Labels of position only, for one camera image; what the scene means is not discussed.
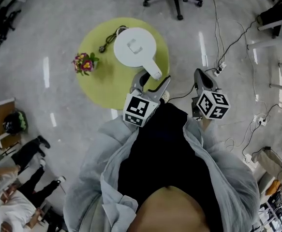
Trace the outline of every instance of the shoe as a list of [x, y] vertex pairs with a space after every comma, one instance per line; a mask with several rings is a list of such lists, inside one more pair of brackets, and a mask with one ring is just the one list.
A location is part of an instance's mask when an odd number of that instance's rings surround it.
[[38, 148], [38, 152], [40, 153], [41, 157], [46, 157], [46, 154], [40, 148]]
[[41, 144], [43, 144], [46, 148], [50, 148], [50, 144], [49, 144], [49, 142], [44, 138], [44, 137], [42, 137], [41, 135], [40, 136], [38, 136], [37, 137], [37, 139], [39, 140], [39, 142], [41, 143]]
[[59, 176], [59, 177], [57, 178], [57, 182], [58, 182], [58, 183], [63, 183], [63, 182], [65, 182], [65, 181], [66, 181], [66, 179], [65, 179], [64, 176]]
[[40, 160], [40, 167], [42, 167], [45, 170], [45, 166], [46, 166], [46, 161], [42, 158]]
[[170, 93], [167, 90], [165, 90], [161, 96], [161, 99], [164, 100], [164, 103], [167, 103], [170, 99]]

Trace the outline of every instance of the white cube with markers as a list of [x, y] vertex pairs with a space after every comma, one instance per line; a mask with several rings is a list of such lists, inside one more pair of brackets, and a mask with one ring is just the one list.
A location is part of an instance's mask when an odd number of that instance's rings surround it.
[[197, 106], [208, 119], [223, 119], [230, 108], [226, 95], [204, 90], [197, 102]]
[[123, 120], [143, 127], [153, 116], [158, 105], [158, 103], [145, 100], [140, 96], [127, 94], [123, 109]]

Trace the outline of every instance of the power cord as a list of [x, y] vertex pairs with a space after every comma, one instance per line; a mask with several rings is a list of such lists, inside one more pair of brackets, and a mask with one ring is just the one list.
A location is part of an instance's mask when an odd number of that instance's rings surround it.
[[253, 23], [257, 21], [257, 17], [255, 18], [255, 20], [254, 20], [253, 22], [251, 22], [250, 26], [238, 37], [238, 39], [237, 39], [236, 41], [234, 41], [233, 43], [231, 43], [231, 44], [228, 46], [227, 50], [224, 52], [224, 54], [222, 55], [222, 57], [218, 60], [218, 63], [217, 63], [218, 67], [219, 67], [219, 62], [220, 62], [220, 60], [222, 60], [222, 58], [226, 55], [226, 53], [228, 52], [228, 50], [230, 49], [230, 47], [231, 47], [232, 45], [234, 45], [236, 42], [238, 42], [238, 41], [240, 40], [240, 38], [243, 36], [243, 34], [247, 33], [248, 29], [250, 29], [250, 28], [252, 27]]
[[[217, 47], [218, 47], [218, 54], [217, 56], [220, 56], [220, 50], [219, 50], [219, 43], [218, 43], [218, 38], [217, 38], [217, 34], [216, 34], [216, 29], [217, 29], [217, 25], [218, 25], [218, 31], [219, 31], [219, 37], [220, 37], [220, 40], [222, 42], [222, 45], [223, 45], [223, 40], [222, 40], [222, 36], [221, 36], [221, 33], [220, 33], [220, 25], [219, 25], [219, 20], [218, 20], [218, 17], [217, 17], [217, 6], [216, 6], [216, 1], [213, 0], [213, 3], [214, 3], [214, 6], [215, 6], [215, 16], [216, 16], [216, 23], [215, 23], [215, 38], [216, 38], [216, 43], [217, 43]], [[223, 55], [220, 57], [220, 59], [217, 61], [216, 59], [216, 65], [217, 65], [217, 68], [211, 68], [209, 70], [216, 70], [217, 74], [219, 74], [221, 71], [222, 71], [222, 68], [219, 66], [219, 63], [220, 61], [223, 59], [225, 61], [225, 56], [226, 56], [226, 53], [228, 52], [228, 50], [230, 49], [230, 47], [232, 45], [234, 45], [236, 42], [238, 42], [240, 40], [240, 38], [243, 36], [243, 34], [247, 33], [248, 29], [250, 29], [253, 25], [254, 22], [257, 21], [257, 17], [255, 18], [255, 20], [253, 22], [251, 22], [250, 26], [244, 30], [244, 32], [239, 36], [239, 38], [234, 41], [233, 43], [231, 43], [227, 50], [225, 51], [224, 50], [224, 45], [223, 45]]]
[[190, 90], [190, 92], [189, 92], [188, 94], [186, 94], [186, 95], [184, 95], [184, 96], [173, 97], [173, 98], [169, 99], [167, 103], [169, 103], [170, 100], [179, 99], [179, 98], [184, 98], [184, 97], [188, 96], [188, 95], [193, 91], [193, 88], [194, 88], [194, 84], [193, 84], [193, 87], [191, 88], [191, 90]]
[[248, 125], [248, 127], [247, 127], [247, 129], [246, 129], [246, 132], [245, 132], [244, 139], [243, 139], [242, 143], [241, 143], [240, 145], [236, 146], [234, 139], [230, 137], [230, 138], [228, 138], [228, 139], [225, 141], [225, 144], [228, 142], [228, 140], [232, 140], [232, 141], [233, 141], [233, 145], [227, 146], [226, 149], [229, 148], [229, 147], [232, 147], [232, 149], [230, 150], [230, 152], [231, 152], [234, 148], [241, 148], [241, 146], [242, 146], [243, 143], [245, 142], [248, 129], [250, 128], [250, 129], [251, 129], [251, 132], [253, 132], [252, 124], [257, 122], [257, 118], [258, 118], [260, 115], [267, 116], [266, 114], [257, 114], [257, 115], [255, 115], [254, 118], [252, 119], [251, 123]]
[[217, 16], [217, 6], [216, 6], [216, 1], [213, 0], [214, 6], [215, 6], [215, 17], [216, 17], [216, 22], [215, 22], [215, 38], [216, 38], [216, 43], [217, 43], [217, 48], [218, 48], [218, 53], [217, 53], [217, 57], [216, 57], [216, 64], [217, 64], [217, 60], [218, 58], [220, 58], [220, 49], [219, 49], [219, 42], [218, 42], [218, 38], [217, 38], [217, 34], [216, 34], [216, 29], [217, 29], [217, 25], [218, 25], [218, 33], [219, 33], [219, 38], [222, 42], [223, 45], [223, 52], [224, 52], [224, 44], [223, 44], [223, 40], [222, 40], [222, 36], [220, 33], [220, 25], [219, 25], [219, 21], [218, 21], [218, 16]]
[[[243, 32], [245, 32], [245, 29], [244, 29], [244, 27], [243, 27], [242, 24], [240, 24], [240, 23], [239, 23], [238, 21], [236, 21], [236, 20], [232, 20], [232, 21], [235, 21], [236, 23], [238, 23], [238, 24], [242, 27]], [[244, 37], [245, 37], [245, 45], [247, 45], [246, 34], [244, 34]], [[256, 89], [255, 89], [255, 69], [254, 69], [252, 60], [251, 60], [251, 58], [250, 58], [250, 56], [249, 56], [247, 47], [246, 47], [246, 56], [248, 57], [248, 59], [249, 59], [249, 61], [250, 61], [250, 63], [251, 63], [251, 66], [252, 66], [252, 87], [253, 87], [253, 92], [254, 92], [254, 94], [255, 94], [255, 99], [256, 99], [258, 102], [262, 102], [262, 103], [266, 106], [266, 110], [267, 110], [267, 113], [268, 113], [267, 104], [266, 104], [264, 101], [259, 100], [259, 99], [257, 98], [257, 95], [256, 95]]]
[[251, 142], [251, 139], [252, 139], [252, 136], [253, 136], [253, 133], [261, 126], [261, 122], [259, 122], [259, 126], [256, 127], [256, 129], [254, 129], [252, 131], [252, 135], [251, 135], [251, 138], [249, 139], [248, 141], [248, 144], [246, 144], [246, 146], [243, 148], [242, 150], [242, 155], [244, 156], [244, 159], [245, 159], [245, 162], [248, 164], [249, 162], [246, 161], [246, 156], [244, 155], [244, 150], [247, 148], [247, 146], [249, 145], [249, 143]]
[[281, 106], [279, 106], [278, 104], [275, 104], [275, 105], [271, 106], [270, 110], [269, 110], [269, 111], [268, 111], [268, 113], [267, 113], [267, 116], [268, 116], [268, 115], [269, 115], [269, 113], [271, 112], [272, 108], [273, 108], [273, 107], [275, 107], [275, 106], [278, 106], [279, 108], [281, 108], [281, 109], [282, 109], [282, 107], [281, 107]]
[[100, 53], [105, 52], [107, 46], [108, 46], [109, 44], [111, 44], [111, 43], [116, 39], [116, 37], [117, 37], [117, 30], [119, 30], [119, 33], [121, 33], [121, 32], [124, 31], [125, 29], [127, 29], [127, 27], [124, 26], [124, 25], [121, 25], [120, 27], [118, 27], [118, 28], [116, 29], [116, 31], [115, 31], [113, 34], [109, 35], [109, 36], [106, 38], [105, 44], [104, 44], [104, 45], [101, 45], [101, 46], [99, 47], [99, 52], [100, 52]]

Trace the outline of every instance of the person's leg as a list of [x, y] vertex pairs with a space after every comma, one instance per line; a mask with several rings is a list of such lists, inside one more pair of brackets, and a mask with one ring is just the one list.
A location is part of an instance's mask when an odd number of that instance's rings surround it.
[[26, 143], [16, 154], [11, 156], [15, 164], [20, 166], [18, 174], [24, 171], [36, 153], [39, 152], [42, 157], [45, 157], [45, 153], [40, 149], [40, 144], [44, 144], [46, 148], [50, 148], [49, 143], [42, 136], [38, 136], [36, 139]]
[[30, 202], [35, 207], [40, 207], [44, 200], [53, 193], [53, 191], [59, 186], [61, 182], [65, 181], [63, 176], [59, 177], [57, 180], [53, 180], [48, 186], [44, 187], [43, 190], [34, 193], [30, 199]]
[[269, 150], [266, 150], [261, 151], [256, 156], [256, 160], [270, 175], [277, 178], [282, 184], [282, 162], [279, 159], [277, 160], [274, 155], [269, 153]]
[[18, 191], [20, 191], [26, 198], [31, 200], [35, 186], [40, 181], [44, 172], [44, 166], [41, 165], [39, 169], [31, 176], [30, 180], [18, 188]]

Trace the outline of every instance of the black pants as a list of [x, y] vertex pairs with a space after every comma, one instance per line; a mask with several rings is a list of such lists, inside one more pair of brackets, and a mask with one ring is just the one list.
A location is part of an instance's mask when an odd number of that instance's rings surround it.
[[23, 184], [18, 191], [20, 191], [35, 207], [40, 207], [44, 200], [52, 194], [52, 192], [59, 186], [59, 182], [53, 180], [48, 186], [44, 187], [43, 190], [33, 193], [36, 184], [44, 174], [43, 167], [40, 167], [28, 180]]
[[18, 174], [24, 171], [33, 156], [40, 149], [40, 141], [36, 138], [26, 143], [16, 154], [12, 155], [12, 159], [16, 165], [20, 166]]

